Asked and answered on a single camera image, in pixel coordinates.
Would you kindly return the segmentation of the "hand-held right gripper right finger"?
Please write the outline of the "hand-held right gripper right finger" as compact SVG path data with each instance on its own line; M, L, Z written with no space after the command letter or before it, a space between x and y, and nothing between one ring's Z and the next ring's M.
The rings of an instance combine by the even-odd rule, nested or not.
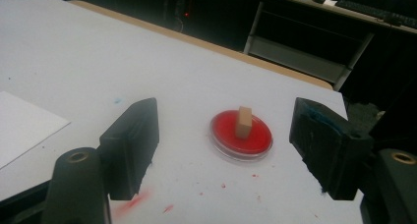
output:
M325 105L306 98L295 100L289 142L325 193L335 200L353 200L360 166L374 140Z

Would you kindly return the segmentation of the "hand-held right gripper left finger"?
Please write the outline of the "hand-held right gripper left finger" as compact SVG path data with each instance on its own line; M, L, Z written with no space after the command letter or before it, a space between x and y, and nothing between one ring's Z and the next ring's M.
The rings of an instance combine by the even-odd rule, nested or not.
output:
M133 103L99 138L104 184L112 200L130 200L159 144L157 101Z

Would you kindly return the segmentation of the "round red ink pad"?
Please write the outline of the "round red ink pad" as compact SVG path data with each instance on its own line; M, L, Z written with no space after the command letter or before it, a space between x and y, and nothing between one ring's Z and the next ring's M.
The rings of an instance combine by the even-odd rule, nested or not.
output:
M254 161L265 157L272 147L273 138L268 125L252 114L252 130L245 139L235 136L238 110L227 110L215 115L209 125L214 146L224 155L240 160Z

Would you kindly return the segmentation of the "wooden stamp block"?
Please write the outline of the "wooden stamp block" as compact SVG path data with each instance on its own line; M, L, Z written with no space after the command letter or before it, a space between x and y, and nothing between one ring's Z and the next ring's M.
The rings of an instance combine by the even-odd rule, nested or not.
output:
M235 136L245 140L252 130L252 109L240 106L235 123Z

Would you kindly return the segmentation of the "white paper sheet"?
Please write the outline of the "white paper sheet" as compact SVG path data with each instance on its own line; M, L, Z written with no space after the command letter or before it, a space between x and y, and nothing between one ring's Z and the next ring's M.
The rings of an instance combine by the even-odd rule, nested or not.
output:
M6 92L0 92L0 169L70 122Z

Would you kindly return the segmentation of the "wooden desk with dark underside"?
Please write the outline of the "wooden desk with dark underside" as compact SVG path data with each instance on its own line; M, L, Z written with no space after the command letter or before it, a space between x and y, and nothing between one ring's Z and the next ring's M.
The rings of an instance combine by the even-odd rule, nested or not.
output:
M374 24L374 25L379 25L382 27L394 28L394 29L398 29L401 31L406 31L409 33L417 34L417 29L408 28L406 26L400 26L400 27L393 26L393 25L385 23L383 20L379 20L371 16L363 15L360 13L356 13L353 11L336 7L335 3L337 1L326 0L323 4L319 4L315 2L314 0L283 0L283 1L292 2L293 4L296 4L296 5L304 5L306 7L319 9L325 12L331 12L337 15L352 18L352 19L362 21L362 22L367 22L367 23Z

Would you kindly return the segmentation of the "black keyboard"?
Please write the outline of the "black keyboard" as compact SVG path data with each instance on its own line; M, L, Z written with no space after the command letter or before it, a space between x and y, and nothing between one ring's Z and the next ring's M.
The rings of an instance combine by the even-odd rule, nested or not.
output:
M370 7L367 5L355 3L352 1L339 0L335 3L336 7L343 8L349 11L360 13L363 15L371 16L379 20L383 20L385 23L393 26L406 26L408 28L417 29L417 19L409 18L403 15L399 15L393 12L381 10L378 8Z

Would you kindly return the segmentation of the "grey metal shelf frame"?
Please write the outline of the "grey metal shelf frame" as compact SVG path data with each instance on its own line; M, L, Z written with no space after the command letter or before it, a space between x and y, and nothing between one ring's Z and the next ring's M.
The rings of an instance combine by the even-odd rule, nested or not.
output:
M374 34L354 20L290 2L259 4L244 52L341 89Z

